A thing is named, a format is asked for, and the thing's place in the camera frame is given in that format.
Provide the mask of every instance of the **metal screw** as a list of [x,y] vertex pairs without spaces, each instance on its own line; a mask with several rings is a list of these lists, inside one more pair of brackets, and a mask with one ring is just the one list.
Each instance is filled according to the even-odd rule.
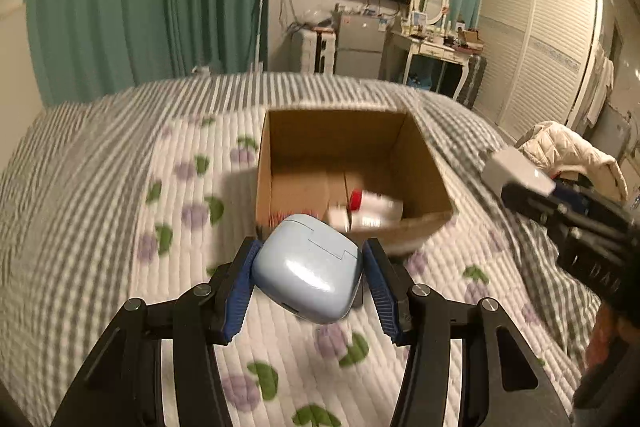
[[211,286],[209,286],[206,282],[198,284],[193,289],[193,293],[198,297],[206,297],[211,293]]
[[124,309],[126,309],[126,311],[128,312],[135,311],[140,308],[140,306],[142,306],[142,300],[138,299],[137,297],[133,297],[132,299],[129,299],[124,303]]
[[497,300],[488,297],[482,301],[482,308],[489,312],[495,312],[500,308],[500,304],[498,304]]
[[411,286],[411,292],[418,297],[426,297],[431,293],[431,288],[426,284],[414,284]]

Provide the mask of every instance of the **white bottle with red cap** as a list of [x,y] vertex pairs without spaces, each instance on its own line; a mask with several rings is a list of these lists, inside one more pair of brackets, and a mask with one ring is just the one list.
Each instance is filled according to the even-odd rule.
[[402,219],[402,201],[368,190],[351,192],[349,210],[350,212],[360,211],[368,216],[377,216],[387,223],[395,223]]

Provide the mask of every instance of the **green leaf print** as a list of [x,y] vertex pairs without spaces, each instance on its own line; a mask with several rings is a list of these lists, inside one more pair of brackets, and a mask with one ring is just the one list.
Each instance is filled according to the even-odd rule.
[[206,156],[196,156],[196,172],[198,176],[202,176],[209,168],[209,158]]
[[278,392],[278,372],[268,363],[252,362],[246,368],[258,376],[258,385],[264,401],[273,400]]
[[295,425],[311,423],[312,427],[327,425],[328,427],[340,427],[342,424],[333,414],[324,407],[310,403],[298,409],[291,418]]
[[225,204],[215,196],[207,196],[204,200],[209,205],[209,220],[212,225],[215,225],[225,213]]
[[258,142],[253,136],[238,136],[238,145],[240,147],[251,148],[255,152],[258,152]]
[[158,180],[149,187],[149,191],[146,194],[146,203],[153,203],[154,201],[158,201],[160,199],[161,192],[162,182]]
[[462,272],[462,277],[473,279],[474,282],[482,281],[484,284],[489,284],[489,277],[480,269],[477,264],[467,266]]
[[367,344],[367,341],[361,334],[353,333],[351,335],[351,346],[347,346],[347,354],[340,359],[338,365],[340,367],[349,367],[367,358],[368,354],[369,344]]
[[156,239],[158,240],[158,255],[167,253],[174,240],[174,231],[169,225],[156,224]]

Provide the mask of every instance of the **sliding wardrobe door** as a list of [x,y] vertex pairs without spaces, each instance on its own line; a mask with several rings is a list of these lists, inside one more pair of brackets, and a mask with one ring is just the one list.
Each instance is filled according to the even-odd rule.
[[532,0],[482,0],[479,30],[486,69],[474,110],[497,123],[522,54]]
[[530,35],[498,125],[515,139],[545,120],[565,123],[591,51],[598,0],[535,0]]

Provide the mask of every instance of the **brown box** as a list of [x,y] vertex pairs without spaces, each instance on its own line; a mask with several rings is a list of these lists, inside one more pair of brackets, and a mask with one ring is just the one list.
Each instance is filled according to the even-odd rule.
[[447,222],[452,204],[414,118],[371,110],[270,110],[264,118],[255,219],[258,237],[270,214],[347,205],[354,188],[404,203],[400,223],[346,234],[358,247],[377,237],[386,253],[420,247]]

